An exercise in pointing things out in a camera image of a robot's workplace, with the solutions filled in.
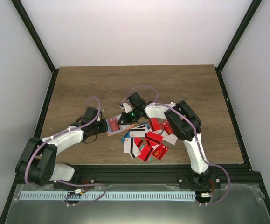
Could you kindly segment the pink card holder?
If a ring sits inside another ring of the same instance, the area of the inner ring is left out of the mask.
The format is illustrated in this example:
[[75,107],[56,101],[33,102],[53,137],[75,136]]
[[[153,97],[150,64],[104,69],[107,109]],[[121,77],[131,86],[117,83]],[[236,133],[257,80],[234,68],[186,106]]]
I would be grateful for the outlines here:
[[134,124],[131,125],[118,125],[118,120],[120,119],[121,115],[118,115],[116,117],[112,117],[109,119],[106,119],[106,124],[107,124],[107,135],[112,136],[117,133],[123,132],[125,130],[134,128]]

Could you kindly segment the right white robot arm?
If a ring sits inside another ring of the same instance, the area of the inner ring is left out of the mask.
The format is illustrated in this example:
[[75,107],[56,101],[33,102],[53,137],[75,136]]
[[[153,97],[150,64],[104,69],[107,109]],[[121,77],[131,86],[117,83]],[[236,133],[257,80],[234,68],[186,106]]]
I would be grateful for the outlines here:
[[209,183],[209,162],[201,142],[201,120],[184,101],[177,103],[145,102],[138,93],[125,98],[119,107],[123,110],[119,125],[130,125],[141,119],[166,119],[174,135],[181,140],[188,152],[191,162],[191,179],[198,188]]

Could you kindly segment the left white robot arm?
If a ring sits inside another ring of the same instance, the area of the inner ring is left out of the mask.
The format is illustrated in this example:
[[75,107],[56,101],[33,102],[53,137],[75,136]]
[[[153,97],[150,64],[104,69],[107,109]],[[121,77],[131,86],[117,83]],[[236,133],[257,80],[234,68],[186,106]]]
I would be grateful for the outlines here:
[[86,109],[65,130],[46,138],[32,137],[28,140],[15,167],[15,173],[24,178],[25,183],[40,186],[51,181],[64,181],[74,189],[81,183],[80,175],[71,165],[57,164],[56,157],[69,147],[85,142],[89,137],[107,132],[107,123],[102,113],[93,107]]

